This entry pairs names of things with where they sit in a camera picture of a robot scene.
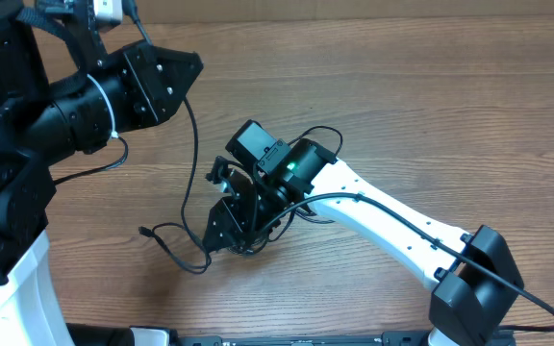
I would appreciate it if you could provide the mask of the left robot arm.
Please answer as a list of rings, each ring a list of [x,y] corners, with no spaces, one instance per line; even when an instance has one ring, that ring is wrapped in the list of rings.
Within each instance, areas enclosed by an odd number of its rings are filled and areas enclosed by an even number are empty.
[[[182,105],[200,57],[144,41],[108,53],[99,36],[120,1],[0,1],[0,345],[171,345],[159,327],[69,325],[52,284],[50,167]]]

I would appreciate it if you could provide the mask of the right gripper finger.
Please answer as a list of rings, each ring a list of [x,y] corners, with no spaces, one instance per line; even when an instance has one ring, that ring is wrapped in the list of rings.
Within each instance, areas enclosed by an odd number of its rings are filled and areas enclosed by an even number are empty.
[[[211,171],[206,174],[205,178],[213,185],[216,185],[221,193],[230,193],[233,197],[238,197],[238,193],[229,180],[234,171],[234,166],[237,165],[237,162],[217,156]]]
[[[202,244],[209,253],[226,248],[251,247],[251,202],[247,198],[222,197],[210,210]]]

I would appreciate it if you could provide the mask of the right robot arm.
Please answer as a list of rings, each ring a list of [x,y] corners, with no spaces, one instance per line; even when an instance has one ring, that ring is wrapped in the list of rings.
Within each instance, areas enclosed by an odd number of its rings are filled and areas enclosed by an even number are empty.
[[[430,291],[429,332],[386,332],[385,345],[513,345],[501,322],[523,287],[504,237],[471,234],[417,212],[366,182],[336,153],[301,137],[293,144],[247,121],[207,179],[224,195],[211,208],[202,244],[252,255],[277,239],[299,210],[357,232]]]

